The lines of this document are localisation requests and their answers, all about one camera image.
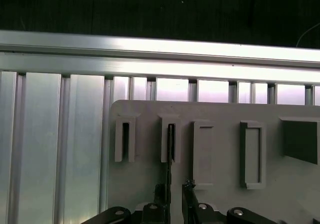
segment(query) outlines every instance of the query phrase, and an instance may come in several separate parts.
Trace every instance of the dark background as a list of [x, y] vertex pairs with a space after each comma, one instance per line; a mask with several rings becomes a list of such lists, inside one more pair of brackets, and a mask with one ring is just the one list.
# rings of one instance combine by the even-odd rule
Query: dark background
[[3, 30], [294, 47], [319, 22], [320, 0], [0, 0]]

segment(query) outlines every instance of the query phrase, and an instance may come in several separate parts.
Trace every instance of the gray plastic panel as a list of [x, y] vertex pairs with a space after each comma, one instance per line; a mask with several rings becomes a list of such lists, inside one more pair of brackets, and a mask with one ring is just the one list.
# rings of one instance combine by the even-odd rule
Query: gray plastic panel
[[[136, 118], [138, 154], [134, 163], [115, 162], [114, 157], [116, 119], [124, 111], [128, 114], [140, 113]], [[212, 154], [212, 169], [203, 170], [203, 173], [208, 173], [208, 179], [200, 179], [211, 184], [211, 187], [196, 190], [200, 202], [213, 204], [222, 213], [240, 206], [271, 220], [283, 220], [290, 224], [307, 224], [318, 217], [320, 167], [283, 154], [284, 130], [281, 118], [320, 118], [318, 107], [299, 105], [117, 101], [110, 113], [109, 207], [120, 205], [134, 210], [140, 203], [151, 202], [155, 185], [164, 182], [166, 164], [161, 163], [159, 153], [162, 146], [161, 116], [165, 115], [176, 115], [181, 121], [181, 160], [180, 163], [172, 164], [172, 223], [183, 223], [181, 185], [186, 179], [198, 178], [197, 174], [193, 176], [194, 149], [199, 151], [196, 158], [208, 152], [206, 148], [201, 148], [202, 143], [194, 143], [194, 122], [199, 120], [214, 122], [212, 141], [204, 135], [202, 139], [199, 138], [206, 140], [205, 145], [211, 143], [212, 149], [212, 152], [209, 151]], [[248, 190], [241, 185], [240, 163], [243, 156], [240, 151], [240, 130], [243, 120], [263, 124], [267, 131], [266, 151], [262, 152], [266, 154], [266, 168], [265, 172], [262, 171], [265, 175], [263, 189]], [[256, 130], [262, 125], [251, 127], [254, 127], [251, 139], [257, 140], [260, 133]], [[256, 154], [263, 142], [253, 144]], [[252, 163], [252, 170], [259, 170], [257, 164]], [[253, 180], [258, 181], [257, 176], [253, 176]]]

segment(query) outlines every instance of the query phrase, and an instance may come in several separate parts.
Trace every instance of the metal bar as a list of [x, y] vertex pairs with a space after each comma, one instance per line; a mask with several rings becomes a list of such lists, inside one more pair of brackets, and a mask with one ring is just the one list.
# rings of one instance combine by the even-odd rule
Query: metal bar
[[103, 76], [71, 75], [64, 223], [82, 223], [99, 208]]
[[199, 41], [0, 31], [0, 50], [319, 68], [320, 50]]
[[251, 103], [252, 92], [251, 83], [238, 82], [237, 83], [237, 103]]
[[59, 74], [26, 74], [18, 224], [52, 222], [60, 84]]
[[188, 101], [189, 102], [196, 102], [198, 98], [198, 87], [197, 83], [189, 83], [189, 96], [188, 96]]
[[252, 103], [268, 104], [268, 84], [253, 83], [251, 89]]
[[130, 98], [130, 78], [125, 76], [115, 76], [113, 79], [112, 102], [118, 100], [129, 100]]
[[320, 106], [320, 86], [311, 87], [311, 102], [312, 105]]
[[111, 86], [113, 80], [104, 80], [104, 100], [103, 100], [103, 118], [102, 118], [102, 146], [101, 146], [101, 166], [100, 166], [100, 196], [99, 213], [107, 209], [107, 177], [108, 177], [108, 158], [109, 158], [109, 115], [111, 103]]
[[58, 146], [55, 174], [53, 224], [63, 223], [66, 192], [67, 138], [70, 100], [70, 78], [63, 77], [60, 87]]
[[16, 72], [0, 72], [0, 223], [7, 224], [13, 145]]
[[21, 179], [23, 125], [25, 116], [26, 76], [18, 75], [15, 89], [13, 137], [11, 151], [10, 187], [7, 223], [18, 223], [18, 207]]
[[147, 78], [132, 77], [130, 88], [131, 100], [146, 100], [147, 98]]
[[155, 101], [156, 100], [156, 81], [147, 81], [146, 83], [146, 100]]
[[282, 84], [320, 83], [320, 72], [253, 65], [6, 53], [0, 70], [59, 74], [166, 77]]

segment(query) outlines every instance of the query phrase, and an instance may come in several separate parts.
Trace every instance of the rectangular slot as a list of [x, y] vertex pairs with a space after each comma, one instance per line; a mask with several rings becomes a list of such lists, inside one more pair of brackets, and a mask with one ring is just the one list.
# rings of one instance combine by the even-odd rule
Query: rectangular slot
[[168, 126], [174, 125], [174, 154], [173, 161], [180, 163], [181, 160], [181, 120], [175, 116], [163, 116], [161, 118], [161, 162], [166, 163], [168, 161]]
[[70, 77], [63, 223], [98, 213], [104, 83], [103, 76]]
[[240, 124], [240, 184], [246, 189], [266, 185], [266, 130], [257, 121]]
[[205, 190], [213, 185], [214, 123], [195, 121], [193, 124], [193, 179], [195, 188]]
[[0, 72], [0, 223], [7, 223], [13, 145], [16, 72]]
[[187, 79], [156, 79], [156, 100], [187, 102], [189, 81]]
[[60, 85], [60, 74], [26, 74], [18, 223], [53, 218]]
[[115, 121], [114, 161], [122, 162], [127, 155], [129, 162], [135, 161], [136, 155], [136, 117], [118, 116]]
[[228, 103], [229, 82], [217, 80], [198, 80], [198, 102]]

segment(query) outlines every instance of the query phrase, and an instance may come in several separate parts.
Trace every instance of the metal slat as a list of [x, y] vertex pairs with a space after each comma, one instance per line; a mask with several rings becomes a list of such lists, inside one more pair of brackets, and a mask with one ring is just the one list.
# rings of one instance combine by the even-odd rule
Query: metal slat
[[65, 206], [70, 78], [61, 79], [53, 224], [63, 223]]
[[0, 72], [0, 223], [7, 224], [16, 72]]
[[304, 85], [276, 85], [276, 103], [287, 105], [305, 105], [306, 88]]
[[52, 223], [61, 75], [27, 73], [18, 224]]
[[146, 82], [146, 100], [155, 101], [156, 100], [156, 81]]
[[0, 54], [0, 70], [79, 75], [149, 76], [199, 80], [233, 80], [253, 83], [318, 85], [320, 71], [295, 68], [258, 67], [176, 60], [79, 57], [39, 54]]
[[311, 99], [313, 105], [320, 106], [320, 86], [311, 87]]
[[131, 100], [146, 100], [147, 98], [147, 78], [132, 77], [130, 87]]
[[228, 103], [229, 82], [198, 80], [198, 102]]
[[104, 77], [71, 75], [63, 223], [98, 213]]
[[109, 156], [109, 115], [111, 103], [112, 80], [104, 80], [104, 101], [102, 118], [102, 147], [101, 147], [101, 169], [100, 169], [100, 190], [99, 190], [99, 213], [105, 211], [108, 206], [107, 199], [107, 178], [108, 178], [108, 156]]
[[251, 103], [251, 83], [237, 83], [237, 103]]
[[157, 101], [187, 102], [189, 94], [189, 81], [187, 79], [156, 79]]
[[267, 83], [252, 84], [252, 103], [255, 103], [255, 104], [268, 103], [268, 84]]
[[130, 98], [130, 78], [125, 76], [115, 76], [113, 78], [112, 102], [118, 100], [129, 100]]

